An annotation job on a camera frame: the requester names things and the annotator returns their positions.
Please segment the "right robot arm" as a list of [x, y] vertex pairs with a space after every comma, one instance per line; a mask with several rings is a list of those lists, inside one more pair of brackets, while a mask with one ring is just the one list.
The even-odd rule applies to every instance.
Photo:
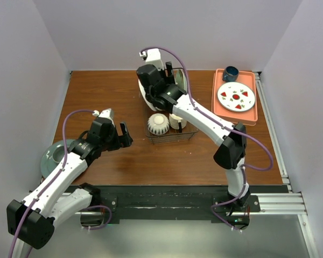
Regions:
[[226, 170], [229, 205], [242, 211], [248, 205], [249, 184], [245, 174], [246, 128], [217, 117], [195, 102], [189, 91], [178, 87], [152, 64], [136, 70], [139, 88], [146, 104], [152, 110], [174, 114], [194, 125], [217, 146], [214, 161]]

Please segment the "cream ceramic mug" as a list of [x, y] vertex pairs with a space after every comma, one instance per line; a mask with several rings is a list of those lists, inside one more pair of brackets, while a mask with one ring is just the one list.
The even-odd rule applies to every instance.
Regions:
[[175, 114], [170, 113], [169, 114], [169, 122], [170, 122], [170, 127], [177, 130], [179, 133], [183, 132], [183, 129], [187, 125], [187, 121], [184, 120], [183, 118], [176, 116]]

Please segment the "white plate red chinese characters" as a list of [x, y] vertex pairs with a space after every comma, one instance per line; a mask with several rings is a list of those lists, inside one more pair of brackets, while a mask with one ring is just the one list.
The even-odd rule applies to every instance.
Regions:
[[154, 107], [152, 103], [150, 103], [147, 99], [146, 99], [146, 91], [144, 89], [144, 87], [142, 86], [140, 79], [138, 79], [138, 85], [139, 85], [139, 90], [141, 92], [141, 95], [143, 97], [144, 102], [146, 103], [146, 105], [154, 112], [157, 111], [161, 111], [161, 109]]

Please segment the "black wire dish rack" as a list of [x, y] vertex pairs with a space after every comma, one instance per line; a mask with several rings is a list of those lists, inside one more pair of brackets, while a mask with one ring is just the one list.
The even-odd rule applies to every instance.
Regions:
[[147, 138], [155, 144], [164, 144], [171, 142], [187, 141], [191, 139], [198, 129], [187, 122], [186, 127], [182, 133], [179, 133], [173, 128], [169, 128], [168, 132], [163, 135], [153, 135], [148, 131], [148, 118], [155, 113], [162, 113], [167, 118], [172, 113], [172, 105], [176, 103], [177, 97], [185, 94], [186, 91], [180, 89], [176, 83], [167, 84], [161, 77], [159, 70], [152, 64], [146, 64], [136, 70], [136, 74], [142, 86], [146, 91], [146, 99], [153, 104], [154, 107], [161, 109], [161, 111], [152, 111], [144, 102], [143, 97], [143, 110], [144, 110], [144, 126]]

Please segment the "mint green flower plate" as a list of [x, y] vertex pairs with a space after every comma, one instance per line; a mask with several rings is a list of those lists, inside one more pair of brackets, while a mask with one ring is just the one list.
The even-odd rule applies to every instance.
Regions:
[[184, 70], [179, 68], [175, 71], [175, 83], [180, 88], [187, 92], [187, 80], [184, 74]]

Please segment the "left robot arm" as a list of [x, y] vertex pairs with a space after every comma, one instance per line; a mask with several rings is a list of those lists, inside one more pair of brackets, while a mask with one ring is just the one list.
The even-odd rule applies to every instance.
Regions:
[[82, 132], [65, 149], [56, 168], [23, 200], [12, 200], [7, 208], [8, 232], [16, 242], [34, 249], [44, 247], [56, 227], [72, 213], [87, 209], [95, 211], [101, 206], [100, 192], [89, 184], [82, 184], [63, 202], [58, 201], [70, 184], [82, 174], [102, 152], [116, 151], [131, 146], [133, 139], [126, 123], [121, 122], [122, 134], [110, 117], [96, 117], [89, 130]]

